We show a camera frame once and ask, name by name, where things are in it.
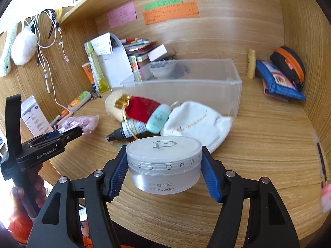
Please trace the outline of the person's left hand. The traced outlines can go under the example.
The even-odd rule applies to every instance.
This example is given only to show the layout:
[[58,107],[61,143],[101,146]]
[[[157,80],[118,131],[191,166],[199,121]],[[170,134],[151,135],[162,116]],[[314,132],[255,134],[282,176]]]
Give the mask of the person's left hand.
[[15,163],[12,170],[12,180],[15,186],[24,191],[24,196],[20,199],[28,217],[34,222],[40,212],[40,207],[36,202],[39,191],[36,189],[38,181],[38,172],[43,167],[39,164],[22,171],[21,167]]

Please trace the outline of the person's right hand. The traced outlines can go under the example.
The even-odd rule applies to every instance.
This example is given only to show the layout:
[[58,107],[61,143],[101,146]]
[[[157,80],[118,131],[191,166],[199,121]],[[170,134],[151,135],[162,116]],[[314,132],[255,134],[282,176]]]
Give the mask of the person's right hand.
[[326,213],[331,210],[331,184],[327,184],[321,190],[320,204],[322,212]]

